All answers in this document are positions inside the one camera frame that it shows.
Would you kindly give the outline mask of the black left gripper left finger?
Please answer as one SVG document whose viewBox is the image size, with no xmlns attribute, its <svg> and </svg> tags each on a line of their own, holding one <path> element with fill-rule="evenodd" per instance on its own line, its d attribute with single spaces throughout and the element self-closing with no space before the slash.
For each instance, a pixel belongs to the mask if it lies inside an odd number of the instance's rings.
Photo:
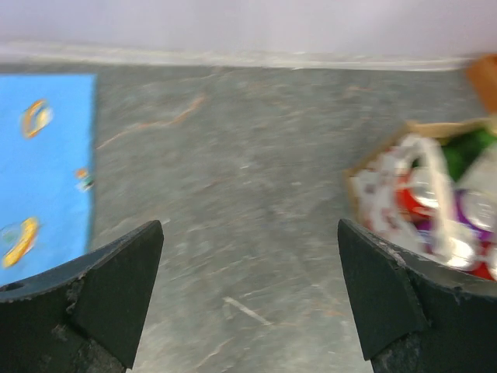
<svg viewBox="0 0 497 373">
<path fill-rule="evenodd" d="M 1 287 L 3 372 L 125 372 L 162 254 L 160 221 Z"/>
</svg>

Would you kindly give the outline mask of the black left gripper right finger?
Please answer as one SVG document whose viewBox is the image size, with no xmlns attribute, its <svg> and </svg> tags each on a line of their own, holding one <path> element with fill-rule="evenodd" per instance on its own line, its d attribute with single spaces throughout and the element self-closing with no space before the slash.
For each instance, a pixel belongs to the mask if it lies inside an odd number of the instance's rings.
<svg viewBox="0 0 497 373">
<path fill-rule="evenodd" d="M 339 255 L 375 372 L 496 372 L 496 284 L 411 253 L 349 219 Z"/>
</svg>

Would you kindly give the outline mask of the burlap canvas tote bag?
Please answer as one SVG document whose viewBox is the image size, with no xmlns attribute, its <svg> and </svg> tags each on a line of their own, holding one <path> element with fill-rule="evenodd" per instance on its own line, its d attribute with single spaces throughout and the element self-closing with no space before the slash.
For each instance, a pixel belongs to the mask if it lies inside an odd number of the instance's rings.
<svg viewBox="0 0 497 373">
<path fill-rule="evenodd" d="M 483 193 L 496 209 L 496 143 L 486 148 L 464 175 L 454 182 L 447 170 L 442 146 L 461 134 L 487 129 L 496 135 L 496 118 L 460 123 L 406 124 L 385 145 L 346 171 L 346 185 L 361 225 L 383 239 L 446 267 L 457 243 L 476 246 L 480 241 L 459 222 L 455 192 Z M 428 221 L 406 221 L 394 200 L 397 176 L 424 167 L 438 201 Z"/>
</svg>

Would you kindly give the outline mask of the green glass bottle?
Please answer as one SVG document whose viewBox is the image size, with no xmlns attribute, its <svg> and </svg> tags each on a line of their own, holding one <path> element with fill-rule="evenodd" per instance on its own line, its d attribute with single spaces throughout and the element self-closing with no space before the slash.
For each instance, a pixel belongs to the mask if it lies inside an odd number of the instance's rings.
<svg viewBox="0 0 497 373">
<path fill-rule="evenodd" d="M 451 138 L 442 146 L 450 178 L 457 182 L 474 160 L 494 143 L 496 135 L 484 128 Z"/>
</svg>

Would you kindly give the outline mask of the purple soda can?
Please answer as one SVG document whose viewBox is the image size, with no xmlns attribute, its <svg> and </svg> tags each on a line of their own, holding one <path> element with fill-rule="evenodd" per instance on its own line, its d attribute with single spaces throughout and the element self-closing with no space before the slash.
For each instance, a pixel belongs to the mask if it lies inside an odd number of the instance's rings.
<svg viewBox="0 0 497 373">
<path fill-rule="evenodd" d="M 496 209 L 483 193 L 474 190 L 455 192 L 459 222 L 467 226 L 480 242 L 490 242 L 495 233 Z"/>
</svg>

